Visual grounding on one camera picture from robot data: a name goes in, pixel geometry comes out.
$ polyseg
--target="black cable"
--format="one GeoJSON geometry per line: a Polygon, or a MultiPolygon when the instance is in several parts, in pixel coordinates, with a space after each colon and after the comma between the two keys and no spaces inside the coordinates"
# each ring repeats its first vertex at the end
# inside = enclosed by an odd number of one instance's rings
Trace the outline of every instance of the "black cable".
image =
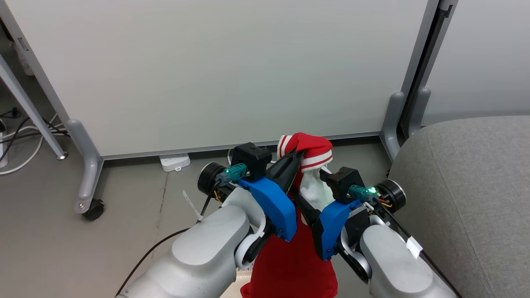
{"type": "MultiPolygon", "coordinates": [[[[18,136],[18,137],[16,137],[15,139],[22,139],[22,138],[25,138],[25,137],[40,136],[40,135],[42,135],[42,134],[41,134],[41,133],[32,133],[32,134],[27,134],[27,135],[18,136]]],[[[7,143],[7,142],[9,142],[9,141],[11,141],[11,138],[0,141],[0,144],[7,143]]]]}
{"type": "Polygon", "coordinates": [[[24,125],[24,123],[26,123],[26,121],[28,121],[29,119],[30,118],[27,117],[26,119],[24,119],[24,121],[22,121],[22,123],[20,123],[19,127],[16,129],[15,133],[13,134],[13,137],[11,138],[11,141],[7,145],[7,147],[6,147],[5,151],[4,151],[4,154],[2,154],[2,157],[0,157],[0,161],[2,161],[2,159],[4,159],[5,155],[7,154],[7,151],[9,151],[9,149],[13,145],[13,142],[15,141],[16,135],[19,133],[19,131],[22,128],[22,126],[24,125]]]}
{"type": "MultiPolygon", "coordinates": [[[[388,215],[390,216],[390,218],[392,219],[392,221],[397,225],[397,227],[403,231],[403,233],[407,236],[407,238],[410,238],[410,233],[407,232],[405,230],[405,228],[400,224],[400,222],[398,222],[398,220],[394,217],[394,215],[392,214],[392,212],[388,211],[388,209],[386,209],[385,206],[383,206],[383,204],[381,204],[380,201],[376,200],[376,203],[383,209],[383,211],[388,215]]],[[[436,264],[434,263],[434,261],[430,258],[430,256],[425,252],[425,250],[421,250],[420,251],[420,254],[422,256],[424,256],[427,261],[434,267],[434,269],[436,270],[436,272],[438,273],[438,275],[445,281],[445,283],[451,288],[451,290],[455,293],[455,295],[458,297],[458,298],[462,298],[462,296],[460,295],[460,293],[458,292],[458,290],[455,288],[455,286],[449,281],[449,278],[447,278],[447,276],[445,276],[445,274],[440,270],[440,268],[438,268],[438,266],[436,266],[436,264]]]]}
{"type": "MultiPolygon", "coordinates": [[[[210,200],[211,200],[211,197],[214,195],[214,190],[215,188],[219,185],[219,182],[216,182],[214,184],[214,186],[212,186],[211,188],[211,191],[210,191],[210,194],[208,195],[208,197],[206,198],[206,202],[204,202],[204,205],[202,207],[202,211],[200,213],[201,216],[204,216],[204,213],[206,212],[206,209],[208,208],[208,204],[210,203],[210,200]]],[[[134,274],[134,272],[136,271],[136,269],[138,269],[138,267],[140,266],[140,264],[145,260],[145,258],[147,258],[147,256],[149,256],[149,254],[157,247],[159,246],[160,244],[162,244],[164,241],[168,240],[169,238],[171,237],[174,237],[174,236],[177,236],[178,234],[181,234],[181,233],[184,233],[185,231],[189,230],[189,228],[187,229],[184,229],[184,230],[180,230],[176,233],[173,233],[169,236],[167,236],[166,238],[160,240],[157,244],[155,244],[153,247],[151,247],[151,249],[148,250],[147,253],[145,253],[145,255],[141,258],[140,262],[138,262],[138,264],[136,264],[136,266],[134,267],[134,269],[132,269],[131,273],[129,274],[129,276],[127,276],[127,279],[125,279],[125,281],[123,282],[123,284],[121,285],[120,289],[118,290],[118,292],[116,293],[116,296],[118,296],[120,293],[121,293],[121,290],[123,290],[123,288],[125,287],[125,285],[127,284],[127,282],[129,281],[129,279],[131,278],[131,276],[134,274]]]]}
{"type": "Polygon", "coordinates": [[[11,111],[7,111],[3,114],[0,114],[0,118],[9,118],[9,119],[18,119],[22,116],[22,114],[19,112],[17,108],[11,109],[11,111]],[[6,116],[7,114],[11,113],[12,115],[18,115],[18,116],[6,116]]]}
{"type": "Polygon", "coordinates": [[[204,205],[202,206],[202,210],[200,212],[201,216],[204,216],[204,213],[206,212],[206,209],[208,208],[208,204],[210,204],[211,197],[214,195],[214,190],[219,185],[220,181],[216,182],[214,186],[212,186],[210,193],[208,194],[208,197],[206,198],[206,201],[204,202],[204,205]]]}
{"type": "Polygon", "coordinates": [[[166,238],[160,240],[157,244],[155,244],[153,247],[151,247],[151,249],[149,249],[147,251],[147,253],[145,253],[145,255],[140,259],[140,262],[138,262],[138,264],[136,264],[136,266],[132,269],[131,273],[129,273],[129,276],[127,276],[127,278],[125,279],[125,281],[123,282],[123,284],[121,285],[120,289],[118,290],[118,292],[116,293],[116,296],[118,296],[120,293],[121,293],[121,290],[123,290],[123,288],[125,287],[125,285],[127,284],[127,282],[129,281],[129,279],[131,278],[131,276],[134,274],[134,272],[136,271],[136,269],[138,269],[138,267],[140,266],[140,264],[145,260],[145,258],[147,258],[147,256],[149,256],[149,254],[155,250],[155,248],[157,248],[160,244],[162,244],[163,242],[167,241],[168,239],[172,238],[172,237],[175,237],[177,236],[178,234],[182,234],[184,233],[185,231],[189,230],[190,228],[187,228],[187,229],[184,229],[184,230],[180,230],[178,232],[175,232],[169,236],[167,236],[166,238]]]}
{"type": "Polygon", "coordinates": [[[44,120],[44,122],[46,122],[46,124],[47,124],[50,128],[55,129],[58,133],[63,134],[63,135],[65,135],[65,136],[67,136],[67,137],[70,136],[67,132],[64,132],[64,131],[62,131],[62,130],[59,130],[59,128],[53,126],[53,125],[52,125],[50,122],[48,122],[46,119],[43,118],[42,120],[44,120]]]}

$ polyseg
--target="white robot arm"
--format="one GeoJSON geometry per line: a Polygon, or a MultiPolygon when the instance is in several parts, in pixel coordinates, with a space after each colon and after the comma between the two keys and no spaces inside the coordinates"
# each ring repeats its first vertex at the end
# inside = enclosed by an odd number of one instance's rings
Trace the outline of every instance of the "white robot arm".
{"type": "MultiPolygon", "coordinates": [[[[220,297],[235,281],[236,268],[248,269],[269,236],[292,238],[296,215],[286,193],[301,155],[287,154],[266,169],[270,153],[262,151],[251,143],[240,145],[235,152],[241,155],[234,156],[238,164],[225,168],[212,163],[203,169],[199,190],[211,197],[214,189],[217,196],[220,186],[228,187],[222,207],[179,236],[171,250],[117,297],[220,297]]],[[[405,205],[397,183],[385,180],[367,189],[358,172],[349,168],[321,174],[321,179],[332,189],[334,202],[321,212],[300,196],[295,195],[295,202],[313,230],[315,253],[323,261],[339,254],[369,284],[374,298],[457,297],[379,217],[386,212],[393,218],[391,212],[405,205]]]]}
{"type": "MultiPolygon", "coordinates": [[[[222,208],[178,237],[171,250],[118,297],[220,297],[235,281],[236,263],[241,265],[241,258],[235,257],[238,246],[256,235],[249,234],[251,221],[264,219],[258,208],[247,190],[236,188],[222,208]]],[[[369,265],[374,298],[456,297],[421,258],[412,256],[396,232],[382,221],[372,223],[361,237],[363,255],[357,257],[369,265]]]]}

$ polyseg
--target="gray cushion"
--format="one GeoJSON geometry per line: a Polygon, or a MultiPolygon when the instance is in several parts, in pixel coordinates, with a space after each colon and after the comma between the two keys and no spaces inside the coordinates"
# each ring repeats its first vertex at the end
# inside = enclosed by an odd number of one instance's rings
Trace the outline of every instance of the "gray cushion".
{"type": "Polygon", "coordinates": [[[389,178],[398,219],[464,297],[530,297],[530,117],[428,126],[389,178]]]}

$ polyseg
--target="cable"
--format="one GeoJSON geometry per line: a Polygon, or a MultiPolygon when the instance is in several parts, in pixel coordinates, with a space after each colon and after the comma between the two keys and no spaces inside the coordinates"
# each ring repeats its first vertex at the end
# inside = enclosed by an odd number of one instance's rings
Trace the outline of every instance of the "cable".
{"type": "Polygon", "coordinates": [[[26,123],[26,121],[28,121],[29,119],[30,119],[29,117],[24,119],[24,121],[22,121],[22,123],[20,123],[19,127],[15,130],[15,133],[13,134],[13,138],[11,139],[9,144],[7,145],[4,153],[2,154],[2,157],[0,157],[0,161],[2,161],[2,159],[4,159],[5,155],[7,154],[7,151],[9,151],[9,148],[11,148],[11,146],[13,145],[13,142],[15,141],[16,135],[19,133],[19,131],[22,128],[22,126],[24,125],[24,123],[26,123]]]}
{"type": "Polygon", "coordinates": [[[42,120],[44,120],[44,122],[46,122],[46,124],[47,124],[49,127],[53,128],[54,130],[58,131],[59,133],[65,135],[65,136],[68,136],[68,137],[70,136],[67,132],[64,132],[64,131],[62,131],[62,130],[59,130],[57,127],[53,126],[50,122],[47,122],[46,119],[43,118],[42,120]]]}
{"type": "Polygon", "coordinates": [[[365,207],[368,208],[370,212],[374,210],[374,207],[368,202],[364,202],[363,205],[365,205],[365,207]]]}
{"type": "Polygon", "coordinates": [[[216,190],[214,190],[214,195],[215,195],[215,199],[216,199],[217,201],[221,201],[221,198],[219,198],[219,195],[217,194],[217,191],[216,191],[216,190]]]}
{"type": "Polygon", "coordinates": [[[18,119],[22,116],[22,114],[19,112],[19,110],[17,108],[13,108],[11,109],[11,111],[7,111],[3,114],[0,114],[0,118],[9,118],[9,119],[18,119]]]}
{"type": "Polygon", "coordinates": [[[230,151],[232,149],[228,149],[228,152],[226,153],[226,160],[228,161],[228,166],[232,165],[232,158],[230,157],[230,151]]]}
{"type": "MultiPolygon", "coordinates": [[[[398,222],[398,220],[394,217],[394,215],[388,211],[388,209],[385,208],[385,206],[383,206],[383,203],[381,203],[380,201],[376,200],[375,201],[377,204],[380,205],[380,207],[384,210],[384,212],[390,216],[390,218],[392,219],[392,221],[394,221],[394,223],[397,225],[397,227],[403,231],[403,233],[407,236],[407,238],[410,238],[411,235],[409,232],[407,232],[405,230],[405,228],[400,224],[400,222],[398,222]]],[[[436,272],[438,273],[438,275],[445,281],[445,283],[451,288],[451,290],[455,293],[456,297],[458,298],[462,298],[462,295],[460,295],[460,293],[457,291],[457,289],[455,288],[455,286],[449,281],[449,278],[447,278],[447,276],[445,276],[445,274],[440,270],[440,268],[438,268],[438,266],[436,266],[436,264],[434,263],[434,261],[430,258],[430,256],[427,255],[427,253],[425,252],[425,250],[422,250],[420,251],[420,254],[422,256],[424,256],[427,261],[432,265],[432,267],[436,270],[436,272]]]]}
{"type": "Polygon", "coordinates": [[[136,271],[136,269],[138,269],[138,267],[140,266],[140,264],[145,260],[145,258],[147,258],[147,256],[149,256],[149,254],[155,250],[155,248],[157,248],[160,244],[162,244],[163,242],[167,241],[168,239],[172,238],[172,237],[175,237],[177,236],[178,234],[182,234],[184,233],[185,231],[189,230],[190,228],[187,228],[187,229],[184,229],[184,230],[180,230],[178,232],[175,232],[169,236],[167,236],[166,238],[160,240],[157,244],[155,244],[153,247],[151,247],[147,253],[145,253],[145,255],[140,259],[140,262],[138,262],[138,264],[136,264],[136,266],[132,269],[131,273],[129,273],[129,276],[127,276],[127,278],[125,279],[125,281],[123,282],[123,284],[121,285],[120,289],[118,290],[118,292],[116,293],[116,296],[118,296],[120,293],[121,293],[121,290],[123,290],[123,288],[125,287],[125,285],[127,284],[127,282],[129,281],[129,279],[131,278],[131,276],[133,275],[133,273],[136,271]]]}
{"type": "Polygon", "coordinates": [[[37,146],[37,149],[35,149],[35,152],[33,154],[31,154],[30,158],[28,158],[25,162],[23,162],[21,165],[17,166],[14,169],[10,169],[9,171],[5,171],[5,172],[0,172],[0,175],[11,174],[13,172],[16,172],[16,171],[20,170],[25,165],[27,165],[35,157],[37,152],[39,152],[40,146],[42,145],[42,140],[44,140],[44,137],[40,137],[39,145],[37,146]]]}
{"type": "MultiPolygon", "coordinates": [[[[53,116],[53,118],[51,119],[50,122],[54,122],[55,118],[57,118],[57,114],[55,114],[53,116]]],[[[25,127],[22,127],[24,125],[24,123],[26,121],[28,121],[29,118],[26,118],[24,119],[24,121],[22,121],[22,123],[20,123],[19,127],[16,129],[16,131],[13,133],[13,134],[9,134],[9,135],[13,135],[13,137],[9,140],[5,140],[5,141],[2,141],[0,143],[5,143],[5,142],[9,142],[9,144],[7,145],[7,148],[5,149],[4,153],[2,154],[2,157],[0,157],[0,161],[2,161],[2,159],[5,157],[5,155],[7,154],[7,151],[11,148],[11,146],[13,145],[13,142],[16,140],[16,139],[19,139],[19,138],[24,138],[24,137],[29,137],[30,135],[33,135],[33,134],[29,134],[29,135],[24,135],[24,136],[20,136],[20,137],[17,137],[17,134],[22,131],[25,127]]],[[[36,154],[39,152],[40,150],[40,147],[42,146],[42,141],[44,140],[44,136],[41,136],[40,137],[40,140],[39,140],[39,145],[37,145],[37,148],[35,149],[35,151],[33,152],[33,154],[31,154],[31,156],[25,161],[23,162],[21,165],[17,166],[16,168],[14,169],[11,169],[11,170],[8,170],[8,171],[5,171],[5,172],[0,172],[0,176],[1,175],[7,175],[7,174],[11,174],[15,171],[18,171],[20,170],[21,168],[23,168],[25,165],[27,165],[35,156],[36,154]]]]}
{"type": "Polygon", "coordinates": [[[204,213],[206,212],[206,209],[208,208],[208,204],[210,204],[210,199],[214,195],[215,188],[219,185],[219,181],[212,186],[210,193],[208,194],[208,197],[206,198],[206,201],[204,202],[204,205],[202,206],[202,210],[200,212],[201,216],[204,216],[204,213]]]}
{"type": "Polygon", "coordinates": [[[385,206],[386,208],[392,208],[392,204],[389,205],[389,204],[388,204],[385,200],[383,200],[383,199],[379,199],[379,202],[380,202],[383,206],[385,206]]]}
{"type": "MultiPolygon", "coordinates": [[[[59,123],[57,124],[55,127],[59,127],[59,126],[64,126],[64,124],[62,123],[59,123]]],[[[39,130],[36,126],[24,126],[20,129],[20,132],[23,132],[24,130],[27,130],[27,129],[35,129],[35,130],[39,130]]],[[[3,137],[0,137],[0,139],[5,139],[5,138],[9,138],[10,136],[14,135],[15,133],[10,133],[8,135],[5,135],[3,137]]]]}
{"type": "MultiPolygon", "coordinates": [[[[52,133],[54,136],[64,136],[63,134],[59,134],[59,133],[52,133]]],[[[32,133],[32,134],[27,134],[27,135],[22,135],[22,136],[17,136],[15,139],[22,139],[22,138],[26,138],[26,137],[32,137],[32,136],[40,136],[42,135],[41,133],[32,133]]],[[[11,141],[11,139],[5,139],[3,141],[0,141],[0,144],[4,144],[4,143],[7,143],[11,141]]]]}

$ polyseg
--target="white tag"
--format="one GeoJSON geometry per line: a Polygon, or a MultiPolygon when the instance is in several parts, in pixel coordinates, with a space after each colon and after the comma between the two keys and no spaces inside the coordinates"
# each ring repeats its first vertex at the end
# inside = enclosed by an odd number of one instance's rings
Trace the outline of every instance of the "white tag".
{"type": "Polygon", "coordinates": [[[410,237],[407,239],[407,249],[410,251],[414,259],[418,259],[423,247],[421,247],[414,237],[410,237]]]}
{"type": "Polygon", "coordinates": [[[182,191],[182,195],[184,196],[184,199],[186,199],[186,202],[188,202],[188,204],[191,206],[193,211],[195,211],[195,214],[197,215],[197,218],[199,219],[199,221],[202,221],[202,218],[204,216],[200,215],[200,213],[197,211],[197,209],[195,209],[195,206],[193,205],[193,203],[191,202],[190,198],[188,197],[188,194],[186,194],[186,192],[184,190],[182,191]]]}

